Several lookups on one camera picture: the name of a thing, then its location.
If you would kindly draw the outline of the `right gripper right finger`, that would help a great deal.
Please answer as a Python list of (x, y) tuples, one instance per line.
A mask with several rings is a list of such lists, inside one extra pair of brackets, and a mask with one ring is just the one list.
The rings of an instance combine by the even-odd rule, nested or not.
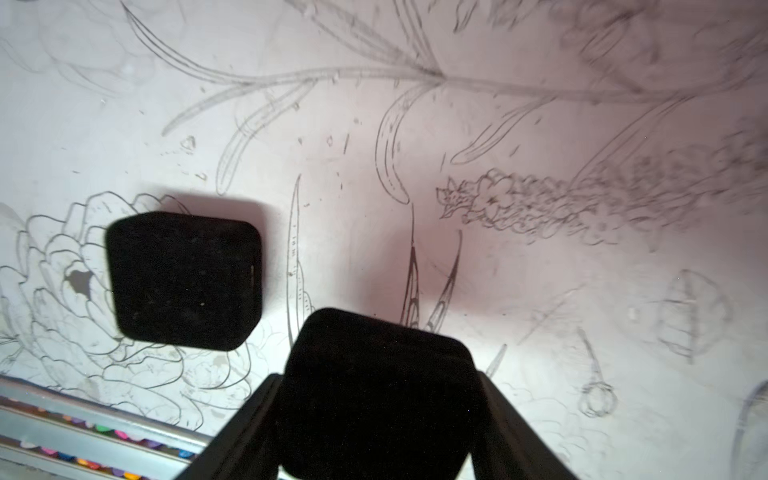
[(476, 479), (576, 480), (492, 380), (478, 373), (486, 414), (470, 452)]

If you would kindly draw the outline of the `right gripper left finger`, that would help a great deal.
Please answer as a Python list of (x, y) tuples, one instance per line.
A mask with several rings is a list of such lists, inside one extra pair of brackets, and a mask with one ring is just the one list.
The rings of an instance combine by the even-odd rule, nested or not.
[(283, 377), (269, 375), (177, 480), (278, 477), (278, 393)]

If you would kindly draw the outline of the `black brooch box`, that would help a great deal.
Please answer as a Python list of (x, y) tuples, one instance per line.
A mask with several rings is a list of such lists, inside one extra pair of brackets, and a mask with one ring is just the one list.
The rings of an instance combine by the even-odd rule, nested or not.
[(133, 340), (233, 351), (262, 314), (262, 242), (238, 220), (154, 211), (113, 222), (115, 318)]
[(461, 342), (324, 308), (285, 366), (279, 462), (299, 479), (454, 479), (483, 405)]

